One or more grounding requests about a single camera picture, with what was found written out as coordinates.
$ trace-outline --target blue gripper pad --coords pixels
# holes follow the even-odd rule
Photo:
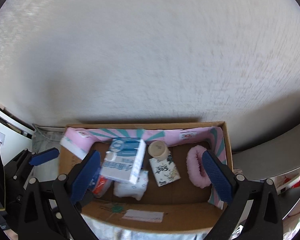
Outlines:
[[[226,175],[222,172],[222,164],[219,159],[212,153],[209,153],[208,151],[205,151],[202,154],[202,165],[207,172],[209,179],[211,180],[212,185],[215,187],[219,198],[230,204],[233,200],[233,187],[229,180],[227,179]]]
[[[46,163],[51,161],[59,156],[59,150],[57,148],[51,148],[41,153],[37,153],[32,156],[31,161],[29,161],[30,165],[38,166],[42,163]]]
[[[87,163],[82,167],[81,171],[71,184],[70,201],[74,205],[83,199],[93,176],[100,167],[100,153],[94,151]]]

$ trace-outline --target pink fluffy headband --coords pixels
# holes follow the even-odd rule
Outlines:
[[[207,149],[200,145],[192,147],[187,156],[187,169],[189,179],[193,185],[204,188],[211,184],[211,181],[202,165],[202,154]]]

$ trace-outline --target white plastic package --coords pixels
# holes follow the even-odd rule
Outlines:
[[[117,197],[133,197],[140,200],[147,189],[148,171],[141,170],[136,184],[114,182],[113,194]]]

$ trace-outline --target white floral box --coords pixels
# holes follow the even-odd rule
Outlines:
[[[151,158],[149,162],[159,187],[180,179],[179,172],[170,153],[167,159],[163,161]]]

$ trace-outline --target round container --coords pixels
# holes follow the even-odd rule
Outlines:
[[[154,141],[149,145],[148,153],[159,161],[165,160],[169,155],[169,149],[165,142]]]

